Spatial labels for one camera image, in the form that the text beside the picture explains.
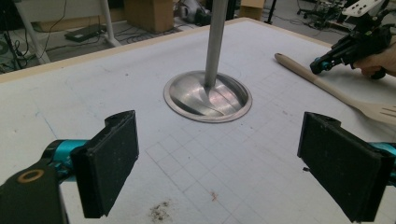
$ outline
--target metal bowl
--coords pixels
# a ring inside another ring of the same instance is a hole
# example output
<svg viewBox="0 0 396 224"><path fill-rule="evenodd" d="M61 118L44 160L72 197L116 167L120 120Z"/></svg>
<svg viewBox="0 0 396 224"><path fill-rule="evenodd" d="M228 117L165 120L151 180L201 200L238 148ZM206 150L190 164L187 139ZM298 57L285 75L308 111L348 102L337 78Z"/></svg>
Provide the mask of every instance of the metal bowl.
<svg viewBox="0 0 396 224"><path fill-rule="evenodd" d="M206 87L205 71L192 71L172 78L166 84L163 96L178 114L209 123L238 119L252 104L248 88L224 74L217 74L214 87Z"/></svg>

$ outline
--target white table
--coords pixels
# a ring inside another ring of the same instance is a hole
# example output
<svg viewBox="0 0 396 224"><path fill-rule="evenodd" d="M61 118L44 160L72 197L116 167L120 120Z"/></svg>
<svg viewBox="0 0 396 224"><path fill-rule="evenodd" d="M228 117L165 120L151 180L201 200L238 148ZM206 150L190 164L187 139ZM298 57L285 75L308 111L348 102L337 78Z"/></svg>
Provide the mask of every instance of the white table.
<svg viewBox="0 0 396 224"><path fill-rule="evenodd" d="M182 118L163 99L172 77L205 69L207 27L0 76L0 182L35 163L55 139L91 139L112 114L134 109L140 157L109 217L85 219L75 183L62 183L71 223L349 223L296 156L305 111L342 121L368 141L396 141L378 123L279 65L286 54L308 66L329 48L251 20L229 22L219 72L252 93L241 119L206 124ZM396 102L396 78L379 81L339 65L322 74L355 98ZM375 223L394 224L388 187Z"/></svg>

